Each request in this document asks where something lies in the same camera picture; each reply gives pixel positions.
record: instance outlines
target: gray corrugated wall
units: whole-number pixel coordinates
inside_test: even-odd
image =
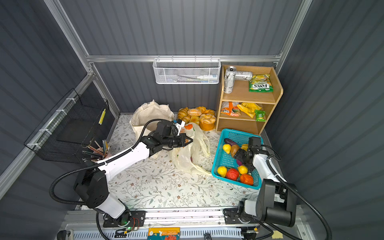
[[[333,239],[382,238],[383,9],[380,0],[315,0],[266,126],[284,176],[325,216]]]
[[[86,72],[43,1],[0,1],[0,173]]]
[[[0,1],[0,173],[50,109],[86,72],[43,1]],[[0,200],[1,239],[53,239],[66,211],[48,195],[50,183],[76,164],[34,157]],[[78,200],[74,177],[61,197]]]
[[[228,63],[274,66],[274,63]],[[121,112],[134,112],[154,99],[172,111],[205,106],[216,110],[218,84],[157,84],[152,63],[95,63]]]
[[[275,55],[300,0],[61,1],[90,55]],[[240,65],[263,63],[240,63]],[[218,85],[156,84],[151,63],[96,63],[121,112],[216,108]]]

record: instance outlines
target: croissant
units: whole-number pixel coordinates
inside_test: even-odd
[[[207,110],[205,110],[203,113],[204,113],[204,114],[209,113],[209,114],[215,115],[215,111],[212,110],[212,109],[207,109]]]
[[[178,119],[183,119],[183,117],[186,117],[188,115],[188,108],[182,108],[179,110],[179,112],[177,113],[177,118]]]
[[[204,111],[207,109],[206,107],[197,107],[197,110],[199,110],[201,113],[204,113]]]
[[[200,125],[200,117],[198,116],[192,116],[189,122],[194,122],[197,125]]]
[[[188,115],[189,116],[200,116],[202,114],[202,112],[196,108],[192,108],[192,109],[189,109],[188,110]]]
[[[200,128],[203,131],[211,131],[215,129],[216,117],[212,114],[202,114],[200,116]]]
[[[182,120],[185,122],[185,124],[189,123],[190,119],[191,119],[191,116],[185,116],[182,118]]]

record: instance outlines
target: silver beverage can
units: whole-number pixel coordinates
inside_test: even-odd
[[[235,80],[251,80],[253,76],[252,72],[237,71],[235,75]]]
[[[236,68],[233,66],[227,67],[224,76],[224,93],[231,93],[233,84],[235,83]]]

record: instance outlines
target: floral tablecloth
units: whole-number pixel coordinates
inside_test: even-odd
[[[109,142],[115,154],[132,146],[136,139],[129,120],[121,115]],[[201,152],[198,164],[211,171],[220,134],[205,132],[210,141],[210,157]],[[230,184],[213,176],[189,174],[175,168],[170,152],[162,150],[157,158],[148,158],[125,169],[108,183],[111,194],[129,208],[232,206],[243,198],[254,199],[259,190]]]

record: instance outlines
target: wooden shelf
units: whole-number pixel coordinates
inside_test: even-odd
[[[236,80],[231,93],[223,93],[223,101],[275,104],[272,93],[256,93],[249,91],[249,82]]]
[[[243,132],[260,135],[258,122],[256,121],[239,121],[234,119],[220,119],[220,125],[217,132],[221,132],[224,128],[235,129]]]
[[[244,121],[256,121],[255,117],[251,118],[245,112],[240,112],[240,113],[241,113],[241,115],[239,117],[233,117],[233,116],[226,115],[224,113],[220,113],[219,118],[221,118],[221,119],[233,119],[233,120],[244,120]]]
[[[223,129],[235,129],[243,132],[249,132],[252,134],[260,135],[268,122],[273,110],[283,95],[283,87],[277,77],[275,69],[273,67],[257,67],[257,66],[235,66],[238,71],[251,71],[253,74],[269,74],[270,81],[273,86],[273,92],[271,93],[256,93],[250,92],[248,87],[248,81],[236,80],[233,85],[233,91],[229,94],[224,93],[224,74],[229,65],[223,65],[220,76],[220,95],[217,101],[217,121],[216,131],[221,132]],[[262,110],[265,111],[265,122],[257,122],[255,117],[251,118],[246,113],[241,112],[239,117],[228,116],[224,113],[220,113],[221,105],[223,101],[228,102],[246,102],[256,103]]]

